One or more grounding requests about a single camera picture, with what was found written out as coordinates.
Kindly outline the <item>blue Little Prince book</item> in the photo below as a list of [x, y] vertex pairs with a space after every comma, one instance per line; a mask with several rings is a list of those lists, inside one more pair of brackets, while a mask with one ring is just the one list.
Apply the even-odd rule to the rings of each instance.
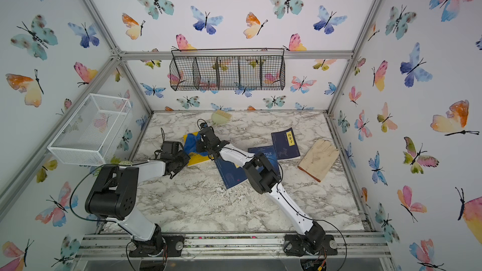
[[272, 164], [275, 173], [278, 175], [278, 177], [281, 178], [279, 164], [277, 162], [276, 150], [274, 149], [273, 145], [248, 148], [248, 152], [253, 154], [263, 153], [265, 157], [268, 159], [268, 161]]

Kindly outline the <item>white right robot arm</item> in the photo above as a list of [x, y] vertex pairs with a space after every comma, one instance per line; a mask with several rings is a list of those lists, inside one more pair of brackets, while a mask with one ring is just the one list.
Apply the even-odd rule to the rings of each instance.
[[220, 140], [207, 127], [198, 133], [197, 151], [207, 153], [213, 159], [221, 159], [242, 167], [251, 187], [276, 204], [291, 221], [296, 234], [286, 235], [283, 252], [288, 256], [337, 255], [334, 236], [296, 204], [282, 185], [281, 177], [262, 153], [248, 153], [228, 141]]

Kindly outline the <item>dark blue horse-cover book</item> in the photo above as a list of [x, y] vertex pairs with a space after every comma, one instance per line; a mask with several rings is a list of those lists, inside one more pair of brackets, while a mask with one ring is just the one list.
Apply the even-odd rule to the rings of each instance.
[[273, 132], [271, 138], [278, 160], [297, 159], [301, 156], [292, 128]]

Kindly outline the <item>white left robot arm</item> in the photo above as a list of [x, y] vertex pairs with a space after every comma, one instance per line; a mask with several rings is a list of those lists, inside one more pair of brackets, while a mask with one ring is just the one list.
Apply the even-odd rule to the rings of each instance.
[[87, 213], [113, 222], [131, 237], [131, 257], [180, 257], [185, 238], [164, 237], [161, 227], [147, 219], [136, 207], [138, 185], [150, 179], [174, 178], [189, 162], [180, 142], [166, 141], [154, 152], [154, 159], [133, 166], [106, 164], [85, 202]]

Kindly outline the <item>dark blue Chinese book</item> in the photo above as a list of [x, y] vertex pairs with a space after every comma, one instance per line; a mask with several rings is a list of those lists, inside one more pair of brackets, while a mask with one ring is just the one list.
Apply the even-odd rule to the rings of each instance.
[[215, 165], [226, 189], [231, 189], [247, 180], [243, 168], [231, 162], [219, 158], [215, 160]]

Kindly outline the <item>yellow illustrated book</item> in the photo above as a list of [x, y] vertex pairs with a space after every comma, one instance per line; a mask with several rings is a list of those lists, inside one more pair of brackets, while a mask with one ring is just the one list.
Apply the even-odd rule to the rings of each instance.
[[189, 156], [190, 160], [188, 162], [188, 166], [194, 166], [196, 164], [200, 164], [200, 163], [204, 163], [204, 162], [207, 162], [210, 160], [210, 158], [207, 156], [207, 157], [203, 157], [201, 155], [197, 155], [197, 154], [194, 154], [192, 156]]

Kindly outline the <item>blue cloth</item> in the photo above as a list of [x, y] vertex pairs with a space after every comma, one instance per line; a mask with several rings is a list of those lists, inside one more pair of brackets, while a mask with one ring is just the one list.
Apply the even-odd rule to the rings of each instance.
[[197, 142], [200, 140], [200, 137], [198, 136], [197, 132], [194, 133], [189, 133], [187, 135], [183, 136], [184, 139], [184, 152], [187, 153], [189, 156], [192, 156], [194, 154], [201, 155], [203, 157], [207, 157], [208, 153], [205, 152], [199, 152], [197, 150]]

